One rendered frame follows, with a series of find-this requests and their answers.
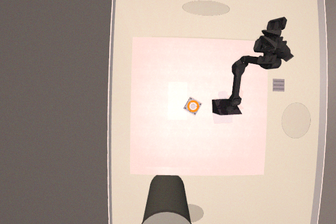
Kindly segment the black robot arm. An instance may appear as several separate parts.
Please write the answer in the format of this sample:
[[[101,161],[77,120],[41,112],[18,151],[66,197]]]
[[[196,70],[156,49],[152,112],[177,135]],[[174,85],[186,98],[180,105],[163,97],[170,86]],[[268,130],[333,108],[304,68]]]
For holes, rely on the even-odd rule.
[[[260,52],[261,48],[261,39],[257,39],[254,43],[254,52]],[[257,63],[258,57],[253,57],[253,56],[242,56],[239,60],[237,60],[235,63],[232,65],[232,73],[234,75],[234,80],[233,80],[233,89],[232,89],[232,94],[229,97],[229,99],[225,102],[226,106],[224,107],[227,113],[234,112],[234,108],[237,105],[241,104],[242,99],[239,96],[239,89],[240,89],[240,83],[241,83],[241,76],[243,75],[245,68],[248,66],[248,63],[252,63],[255,65],[260,65],[260,67],[264,69],[277,69],[281,66],[281,59],[284,61],[290,60],[294,55],[290,53],[290,48],[286,46],[286,50],[284,53],[277,55],[276,62],[273,65],[270,66],[264,66],[260,65]]]

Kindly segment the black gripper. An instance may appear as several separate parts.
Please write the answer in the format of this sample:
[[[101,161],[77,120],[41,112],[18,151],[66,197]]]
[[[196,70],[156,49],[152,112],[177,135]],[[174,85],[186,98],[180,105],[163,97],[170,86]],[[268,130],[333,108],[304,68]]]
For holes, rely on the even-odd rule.
[[[287,49],[287,41],[282,41],[283,37],[281,37],[281,30],[285,29],[286,23],[287,19],[285,17],[273,19],[268,22],[267,30],[262,30],[264,35],[260,36],[262,43],[260,52],[263,52],[266,56],[260,55],[258,64],[264,66],[275,64],[277,55],[284,53]],[[271,54],[274,55],[271,56]]]

